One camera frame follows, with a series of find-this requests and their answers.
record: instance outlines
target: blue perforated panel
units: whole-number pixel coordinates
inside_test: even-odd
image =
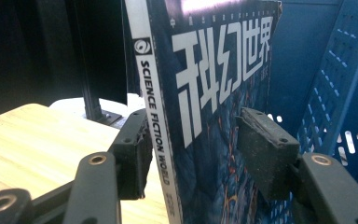
[[[344,0],[306,102],[301,152],[335,157],[358,182],[358,1]],[[293,222],[290,201],[270,203],[272,223]]]
[[[341,0],[282,0],[272,37],[268,112],[296,136],[312,80],[334,27]]]

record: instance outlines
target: magazine cover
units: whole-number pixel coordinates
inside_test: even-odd
[[[125,3],[170,222],[261,223],[235,117],[267,106],[280,3]]]

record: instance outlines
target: wooden tabletop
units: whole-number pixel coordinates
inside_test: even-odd
[[[0,115],[0,190],[28,189],[37,198],[73,180],[80,160],[106,151],[117,129],[42,105]],[[122,201],[123,223],[168,223],[158,170],[152,161],[146,198]]]

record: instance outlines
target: clamp jaw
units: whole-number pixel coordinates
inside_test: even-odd
[[[337,160],[299,155],[297,140],[259,111],[243,108],[237,123],[238,148],[267,200],[292,192],[295,223],[358,224],[358,184]]]

